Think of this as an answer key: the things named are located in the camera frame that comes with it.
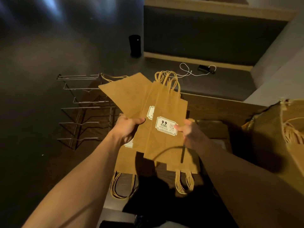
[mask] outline white label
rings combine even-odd
[[[158,131],[175,136],[177,135],[177,130],[174,128],[174,125],[177,125],[176,122],[163,117],[157,117],[155,128]]]
[[[133,139],[125,144],[125,147],[132,148],[133,147]]]
[[[221,145],[221,147],[226,150],[226,145],[225,145],[225,142],[223,140],[219,140],[219,139],[212,139],[212,141],[215,143],[215,144],[218,144],[218,145]]]
[[[150,106],[148,113],[147,113],[147,117],[148,119],[152,120],[153,119],[153,113],[154,113],[154,106]]]

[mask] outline dark floor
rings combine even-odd
[[[66,121],[59,108],[72,105],[59,73],[146,71],[152,80],[166,68],[131,58],[131,34],[143,34],[143,0],[0,0],[1,227],[20,227],[43,197],[39,182]],[[185,78],[184,90],[246,99],[255,90],[250,74],[229,73]]]

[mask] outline person's left arm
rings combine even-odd
[[[145,119],[121,115],[115,127],[84,161],[45,196],[23,228],[96,227],[120,147]]]

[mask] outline black trash can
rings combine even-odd
[[[129,42],[131,48],[131,56],[140,57],[141,56],[140,36],[137,34],[129,36]]]

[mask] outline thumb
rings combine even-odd
[[[135,118],[135,119],[132,119],[132,121],[133,121],[135,124],[138,124],[138,125],[144,123],[145,120],[146,120],[145,118]]]
[[[176,129],[178,132],[183,132],[183,126],[174,125],[174,129]]]

